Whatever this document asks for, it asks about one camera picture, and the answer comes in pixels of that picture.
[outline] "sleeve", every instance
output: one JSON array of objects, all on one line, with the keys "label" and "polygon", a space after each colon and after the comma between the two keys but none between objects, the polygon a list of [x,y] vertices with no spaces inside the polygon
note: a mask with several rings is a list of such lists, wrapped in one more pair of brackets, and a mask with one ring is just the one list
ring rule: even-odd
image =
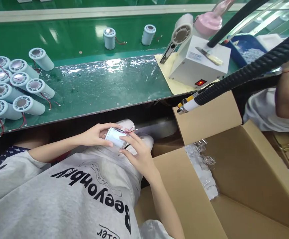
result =
[{"label": "sleeve", "polygon": [[27,151],[8,157],[0,166],[0,199],[40,174],[44,165]]},{"label": "sleeve", "polygon": [[142,239],[174,239],[158,220],[147,220],[139,228]]}]

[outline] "black corrugated hose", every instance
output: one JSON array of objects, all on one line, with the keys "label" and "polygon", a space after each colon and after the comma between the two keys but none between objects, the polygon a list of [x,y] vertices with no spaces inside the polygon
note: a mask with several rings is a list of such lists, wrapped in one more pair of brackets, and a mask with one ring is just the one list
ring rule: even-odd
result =
[{"label": "black corrugated hose", "polygon": [[204,105],[221,94],[249,82],[254,78],[260,77],[266,72],[276,69],[288,61],[289,37],[254,62],[215,83],[212,87],[196,96],[194,100],[199,105]]}]

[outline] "red indicator light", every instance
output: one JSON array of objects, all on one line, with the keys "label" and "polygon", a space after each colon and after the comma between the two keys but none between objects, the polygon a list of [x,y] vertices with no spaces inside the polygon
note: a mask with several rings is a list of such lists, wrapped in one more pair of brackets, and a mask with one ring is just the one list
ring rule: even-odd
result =
[{"label": "red indicator light", "polygon": [[196,82],[195,84],[196,84],[197,86],[201,86],[201,85],[203,85],[203,84],[205,84],[205,83],[206,83],[205,80],[199,80],[199,81]]}]

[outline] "hand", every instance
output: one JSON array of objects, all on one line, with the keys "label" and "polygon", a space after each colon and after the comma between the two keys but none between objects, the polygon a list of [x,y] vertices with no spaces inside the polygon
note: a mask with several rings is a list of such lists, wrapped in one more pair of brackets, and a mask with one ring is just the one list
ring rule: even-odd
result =
[{"label": "hand", "polygon": [[151,184],[158,177],[160,173],[156,168],[153,158],[151,156],[150,148],[137,136],[134,132],[128,136],[121,136],[120,139],[128,142],[137,151],[136,155],[132,155],[128,150],[121,149],[120,153],[123,153],[130,163],[146,178],[146,180]]},{"label": "hand", "polygon": [[103,145],[112,147],[113,143],[109,140],[105,140],[106,136],[104,135],[108,132],[109,128],[122,128],[122,126],[115,123],[96,124],[86,132],[75,136],[77,144],[84,146]]}]

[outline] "black hose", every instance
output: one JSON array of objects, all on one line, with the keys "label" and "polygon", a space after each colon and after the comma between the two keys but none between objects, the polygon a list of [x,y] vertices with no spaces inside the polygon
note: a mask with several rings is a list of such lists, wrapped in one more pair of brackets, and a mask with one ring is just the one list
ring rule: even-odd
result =
[{"label": "black hose", "polygon": [[208,47],[215,47],[234,27],[253,11],[267,3],[269,0],[251,0],[243,6],[207,43]]},{"label": "black hose", "polygon": [[233,74],[225,77],[223,80],[215,83],[212,87],[205,90],[194,98],[199,105],[204,105],[207,102],[215,99],[221,94],[253,80],[269,72],[282,64],[289,61],[289,37],[280,43],[278,46],[255,60],[254,62],[235,71]]}]

